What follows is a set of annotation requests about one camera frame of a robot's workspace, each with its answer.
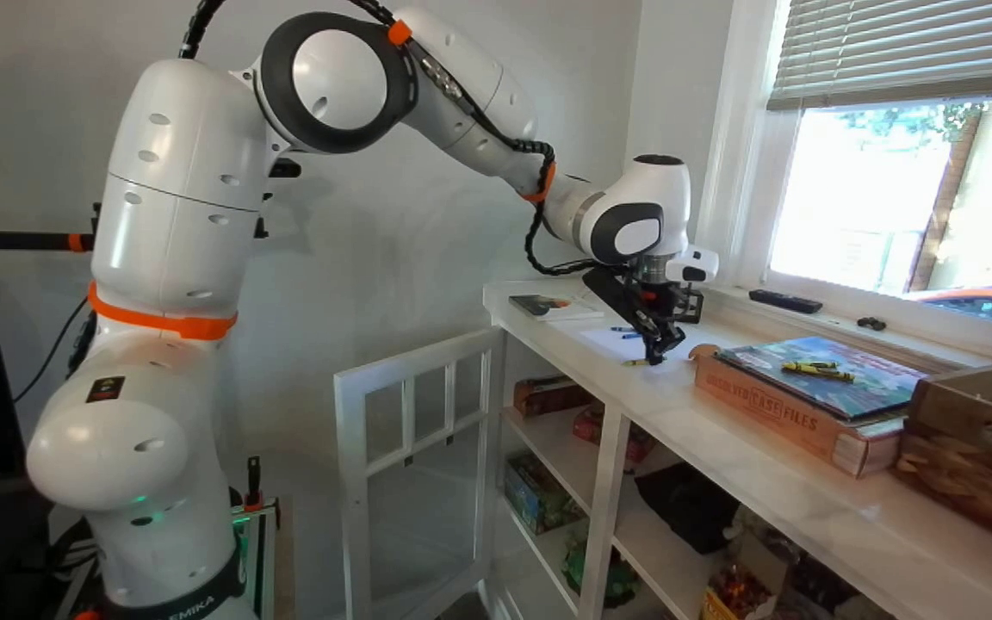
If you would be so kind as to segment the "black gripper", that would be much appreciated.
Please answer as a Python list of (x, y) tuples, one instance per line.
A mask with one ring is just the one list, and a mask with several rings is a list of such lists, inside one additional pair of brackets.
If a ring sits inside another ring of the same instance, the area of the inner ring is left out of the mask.
[(704, 292), (684, 281), (647, 281), (612, 270), (593, 270), (584, 281), (641, 331), (647, 366), (661, 366), (687, 340), (684, 326), (704, 317)]

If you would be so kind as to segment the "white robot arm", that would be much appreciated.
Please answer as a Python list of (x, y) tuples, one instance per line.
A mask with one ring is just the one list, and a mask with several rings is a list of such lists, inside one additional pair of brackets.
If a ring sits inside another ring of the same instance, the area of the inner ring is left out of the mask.
[(291, 152), (348, 156), (408, 123), (519, 194), (651, 366), (687, 339), (670, 274), (694, 256), (687, 162), (641, 156), (607, 189), (567, 174), (492, 55), (417, 7), (355, 7), (284, 22), (242, 73), (158, 59), (128, 95), (89, 259), (96, 333), (29, 440), (36, 489), (96, 542), (96, 620), (252, 620), (215, 404)]

